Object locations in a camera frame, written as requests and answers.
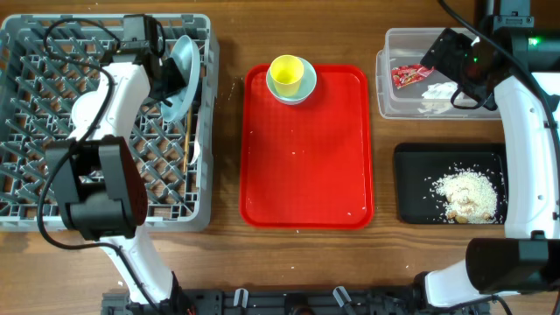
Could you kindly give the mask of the light blue plate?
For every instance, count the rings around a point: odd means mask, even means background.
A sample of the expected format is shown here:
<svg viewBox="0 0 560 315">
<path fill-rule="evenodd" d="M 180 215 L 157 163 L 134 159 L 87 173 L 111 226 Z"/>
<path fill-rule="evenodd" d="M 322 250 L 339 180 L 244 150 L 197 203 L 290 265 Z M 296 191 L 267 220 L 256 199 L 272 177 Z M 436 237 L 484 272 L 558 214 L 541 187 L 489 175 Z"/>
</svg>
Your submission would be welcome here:
<svg viewBox="0 0 560 315">
<path fill-rule="evenodd" d="M 201 71 L 199 48 L 189 36 L 183 35 L 175 43 L 166 62 L 169 60 L 178 69 L 181 80 L 175 73 L 168 80 L 178 89 L 165 99 L 171 105 L 162 105 L 161 114 L 166 122 L 175 122 L 186 115 L 197 93 Z"/>
</svg>

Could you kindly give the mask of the white napkin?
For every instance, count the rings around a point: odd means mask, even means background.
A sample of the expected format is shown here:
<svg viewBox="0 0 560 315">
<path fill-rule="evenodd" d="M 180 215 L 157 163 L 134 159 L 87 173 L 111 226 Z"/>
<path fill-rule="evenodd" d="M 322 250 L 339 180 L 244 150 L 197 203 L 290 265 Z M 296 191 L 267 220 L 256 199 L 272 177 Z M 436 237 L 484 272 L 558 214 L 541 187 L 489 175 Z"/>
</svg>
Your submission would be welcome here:
<svg viewBox="0 0 560 315">
<path fill-rule="evenodd" d="M 423 100 L 418 112 L 439 115 L 453 109 L 451 98 L 457 87 L 458 85 L 452 81 L 429 85 L 422 94 Z"/>
</svg>

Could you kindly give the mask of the red snack wrapper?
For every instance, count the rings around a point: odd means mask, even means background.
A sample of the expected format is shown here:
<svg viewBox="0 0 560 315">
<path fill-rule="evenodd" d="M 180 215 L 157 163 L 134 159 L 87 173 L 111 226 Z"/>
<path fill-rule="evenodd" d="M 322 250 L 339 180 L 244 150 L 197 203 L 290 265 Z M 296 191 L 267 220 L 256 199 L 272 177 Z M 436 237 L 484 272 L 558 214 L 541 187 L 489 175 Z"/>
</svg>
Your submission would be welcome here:
<svg viewBox="0 0 560 315">
<path fill-rule="evenodd" d="M 397 89 L 425 80 L 434 68 L 427 68 L 420 64 L 397 66 L 390 70 L 392 81 Z"/>
</svg>

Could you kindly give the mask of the wooden chopstick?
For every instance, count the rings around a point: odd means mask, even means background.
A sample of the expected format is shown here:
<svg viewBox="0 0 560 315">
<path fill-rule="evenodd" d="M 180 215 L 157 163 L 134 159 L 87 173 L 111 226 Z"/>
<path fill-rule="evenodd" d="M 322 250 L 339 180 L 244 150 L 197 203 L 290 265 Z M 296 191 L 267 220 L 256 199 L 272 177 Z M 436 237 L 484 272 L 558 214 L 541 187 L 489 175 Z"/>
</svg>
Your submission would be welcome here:
<svg viewBox="0 0 560 315">
<path fill-rule="evenodd" d="M 184 147 L 184 158 L 183 158 L 183 171 L 187 173 L 188 163 L 189 163 L 189 152 L 190 152 L 190 137 L 192 134 L 192 120 L 193 120 L 193 109 L 189 108 L 186 113 L 185 119 L 185 147 Z"/>
</svg>

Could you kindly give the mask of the white plastic fork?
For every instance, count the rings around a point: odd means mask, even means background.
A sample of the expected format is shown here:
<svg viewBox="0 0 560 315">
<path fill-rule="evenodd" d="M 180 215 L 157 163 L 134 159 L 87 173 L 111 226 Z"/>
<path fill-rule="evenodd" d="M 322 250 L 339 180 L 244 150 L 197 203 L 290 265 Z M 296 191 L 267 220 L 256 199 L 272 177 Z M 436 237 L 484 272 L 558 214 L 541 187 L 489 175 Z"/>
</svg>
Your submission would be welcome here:
<svg viewBox="0 0 560 315">
<path fill-rule="evenodd" d="M 193 166 L 196 164 L 199 156 L 200 156 L 201 148 L 200 148 L 200 119 L 197 119 L 196 129 L 195 129 L 195 137 L 193 141 L 193 152 L 192 158 L 189 161 L 188 165 Z"/>
</svg>

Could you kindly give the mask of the rice food waste pile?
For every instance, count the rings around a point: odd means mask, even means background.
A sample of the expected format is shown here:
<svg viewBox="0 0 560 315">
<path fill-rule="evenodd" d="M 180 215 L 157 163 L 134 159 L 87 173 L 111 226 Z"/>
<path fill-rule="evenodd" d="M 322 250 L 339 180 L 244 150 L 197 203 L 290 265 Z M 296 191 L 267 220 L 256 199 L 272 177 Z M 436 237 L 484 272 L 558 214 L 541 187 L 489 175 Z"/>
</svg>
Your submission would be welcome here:
<svg viewBox="0 0 560 315">
<path fill-rule="evenodd" d="M 426 176 L 424 200 L 436 202 L 437 218 L 448 224 L 503 224 L 508 197 L 503 171 L 481 164 L 453 163 L 439 176 Z"/>
</svg>

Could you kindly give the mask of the yellow plastic cup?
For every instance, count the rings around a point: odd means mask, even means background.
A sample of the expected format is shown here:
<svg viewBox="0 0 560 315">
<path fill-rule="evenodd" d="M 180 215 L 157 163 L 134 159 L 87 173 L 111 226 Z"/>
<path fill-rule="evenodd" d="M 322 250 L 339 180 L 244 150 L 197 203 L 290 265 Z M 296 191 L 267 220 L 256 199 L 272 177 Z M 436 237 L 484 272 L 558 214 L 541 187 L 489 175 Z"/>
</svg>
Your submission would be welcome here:
<svg viewBox="0 0 560 315">
<path fill-rule="evenodd" d="M 303 61 L 293 55 L 281 55 L 270 64 L 270 75 L 276 92 L 282 97 L 292 97 L 301 85 L 305 74 Z"/>
</svg>

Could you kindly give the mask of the small green bowl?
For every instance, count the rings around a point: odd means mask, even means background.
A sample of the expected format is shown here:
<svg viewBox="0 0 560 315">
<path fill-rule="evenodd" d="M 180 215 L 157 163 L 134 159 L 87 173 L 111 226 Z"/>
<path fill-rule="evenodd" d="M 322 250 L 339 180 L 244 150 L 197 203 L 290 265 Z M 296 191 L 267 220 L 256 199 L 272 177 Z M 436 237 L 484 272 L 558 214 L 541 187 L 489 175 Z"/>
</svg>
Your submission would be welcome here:
<svg viewBox="0 0 560 315">
<path fill-rule="evenodd" d="M 297 92 L 292 96 L 283 96 L 277 92 L 275 80 L 271 72 L 271 66 L 266 73 L 266 84 L 270 93 L 277 101 L 285 105 L 293 106 L 304 102 L 313 93 L 317 85 L 318 78 L 313 65 L 306 59 L 301 57 L 298 57 L 298 59 L 303 66 L 303 75 Z"/>
</svg>

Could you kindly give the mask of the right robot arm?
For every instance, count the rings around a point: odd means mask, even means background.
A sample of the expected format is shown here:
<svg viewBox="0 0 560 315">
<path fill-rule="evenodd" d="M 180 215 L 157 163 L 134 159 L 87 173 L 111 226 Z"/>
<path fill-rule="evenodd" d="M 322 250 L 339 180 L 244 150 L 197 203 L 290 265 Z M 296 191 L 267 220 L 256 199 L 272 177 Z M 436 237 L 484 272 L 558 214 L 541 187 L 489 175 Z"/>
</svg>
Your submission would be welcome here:
<svg viewBox="0 0 560 315">
<path fill-rule="evenodd" d="M 536 29 L 527 1 L 480 1 L 477 14 L 466 34 L 443 30 L 422 64 L 477 107 L 500 113 L 505 235 L 475 238 L 462 261 L 417 275 L 412 309 L 419 312 L 559 288 L 559 33 Z"/>
</svg>

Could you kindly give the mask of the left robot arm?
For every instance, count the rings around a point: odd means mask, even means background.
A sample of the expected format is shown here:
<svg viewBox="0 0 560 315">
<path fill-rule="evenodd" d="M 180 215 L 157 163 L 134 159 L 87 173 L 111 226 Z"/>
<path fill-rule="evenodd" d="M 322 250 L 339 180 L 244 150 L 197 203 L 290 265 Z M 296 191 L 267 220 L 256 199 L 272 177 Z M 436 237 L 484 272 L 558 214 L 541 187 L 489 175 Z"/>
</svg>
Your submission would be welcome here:
<svg viewBox="0 0 560 315">
<path fill-rule="evenodd" d="M 148 197 L 129 148 L 137 113 L 159 104 L 167 122 L 183 119 L 200 80 L 200 53 L 182 36 L 173 47 L 154 17 L 127 15 L 123 34 L 91 68 L 101 80 L 73 105 L 74 129 L 45 151 L 45 193 L 54 193 L 66 228 L 83 248 L 102 249 L 129 289 L 133 314 L 193 314 L 194 303 L 156 251 L 145 225 Z"/>
</svg>

